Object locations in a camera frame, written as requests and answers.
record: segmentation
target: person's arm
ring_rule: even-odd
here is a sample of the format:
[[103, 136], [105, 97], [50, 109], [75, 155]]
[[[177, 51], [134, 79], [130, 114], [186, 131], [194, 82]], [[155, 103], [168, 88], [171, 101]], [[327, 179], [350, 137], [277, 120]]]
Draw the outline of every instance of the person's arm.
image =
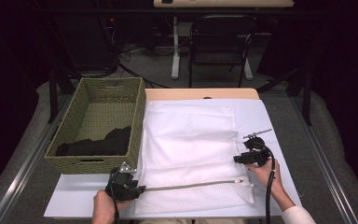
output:
[[[131, 201], [117, 202], [118, 211], [129, 205]], [[111, 224], [115, 221], [115, 206], [113, 199], [100, 189], [94, 196], [94, 210], [92, 212], [93, 224]]]
[[[247, 164], [245, 166], [248, 170], [255, 173], [264, 187], [267, 187], [267, 184], [269, 183], [269, 173], [271, 172], [271, 164], [272, 160], [268, 160], [263, 166], [256, 166], [254, 164]], [[303, 207], [296, 206], [287, 194], [283, 187], [280, 165], [277, 160], [275, 160], [275, 176], [272, 181], [271, 195], [283, 211], [282, 218], [284, 223], [315, 223], [310, 216], [310, 213]]]

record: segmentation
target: wicker basket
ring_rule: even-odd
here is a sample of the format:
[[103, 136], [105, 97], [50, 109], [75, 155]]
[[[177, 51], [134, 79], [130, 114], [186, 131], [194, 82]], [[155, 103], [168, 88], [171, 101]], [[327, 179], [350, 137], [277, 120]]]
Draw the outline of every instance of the wicker basket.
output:
[[[145, 102], [141, 78], [82, 78], [45, 159], [63, 174], [106, 174], [124, 161], [136, 168]], [[131, 137], [124, 156], [56, 156], [63, 143], [101, 140], [115, 128], [127, 126], [131, 126]]]

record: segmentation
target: desk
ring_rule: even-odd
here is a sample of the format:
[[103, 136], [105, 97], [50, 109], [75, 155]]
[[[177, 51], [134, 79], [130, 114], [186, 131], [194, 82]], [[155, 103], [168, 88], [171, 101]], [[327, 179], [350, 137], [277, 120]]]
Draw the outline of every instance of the desk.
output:
[[[292, 7], [292, 0], [173, 0], [170, 4], [163, 4], [161, 0], [154, 0], [154, 7]], [[173, 61], [172, 79], [179, 78], [180, 51], [178, 43], [178, 20], [173, 18]], [[244, 72], [247, 80], [252, 80], [252, 70], [246, 59]]]
[[[147, 101], [155, 100], [185, 100], [185, 99], [202, 99], [205, 96], [217, 98], [236, 98], [237, 100], [248, 101], [247, 104], [242, 104], [238, 111], [244, 111], [236, 118], [241, 119], [239, 123], [248, 123], [245, 130], [239, 130], [240, 134], [259, 132], [272, 128], [269, 120], [269, 115], [263, 103], [258, 100], [258, 94], [253, 89], [153, 89], [146, 90]], [[250, 125], [250, 122], [257, 123], [257, 127]], [[301, 202], [296, 193], [292, 177], [290, 176], [286, 162], [284, 160], [282, 151], [276, 139], [275, 132], [268, 132], [263, 134], [268, 147], [274, 151], [274, 156], [280, 161], [282, 181], [294, 202], [301, 205]], [[239, 145], [240, 151], [244, 151], [244, 146]], [[265, 193], [264, 187], [258, 183], [257, 178], [253, 174], [249, 174], [251, 182], [255, 184], [254, 194], [255, 203], [246, 204], [238, 207], [230, 207], [209, 211], [191, 212], [191, 213], [175, 213], [175, 214], [142, 214], [135, 215], [133, 213], [134, 204], [132, 203], [124, 209], [120, 216], [123, 219], [144, 219], [144, 218], [165, 218], [165, 217], [249, 217], [257, 218], [265, 215]], [[46, 209], [45, 217], [53, 218], [91, 218], [92, 216], [92, 198], [98, 189], [104, 189], [108, 180], [107, 174], [102, 175], [61, 175], [56, 189], [51, 196]], [[280, 216], [282, 214], [279, 206], [271, 200], [271, 215]]]

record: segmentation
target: chair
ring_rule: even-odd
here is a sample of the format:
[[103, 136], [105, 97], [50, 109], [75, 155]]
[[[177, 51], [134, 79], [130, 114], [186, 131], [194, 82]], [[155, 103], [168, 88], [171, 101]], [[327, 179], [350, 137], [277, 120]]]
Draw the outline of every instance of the chair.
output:
[[240, 87], [254, 33], [255, 20], [249, 16], [208, 15], [194, 21], [190, 30], [189, 88], [193, 82], [193, 64], [230, 65], [229, 71], [240, 65]]

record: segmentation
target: sleeve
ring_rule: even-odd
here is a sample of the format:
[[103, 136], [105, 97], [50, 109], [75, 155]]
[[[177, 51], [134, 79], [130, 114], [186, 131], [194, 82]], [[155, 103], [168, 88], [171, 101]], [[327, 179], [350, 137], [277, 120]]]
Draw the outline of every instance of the sleeve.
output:
[[301, 206], [293, 206], [286, 209], [282, 218], [285, 224], [314, 224], [315, 221], [310, 213]]

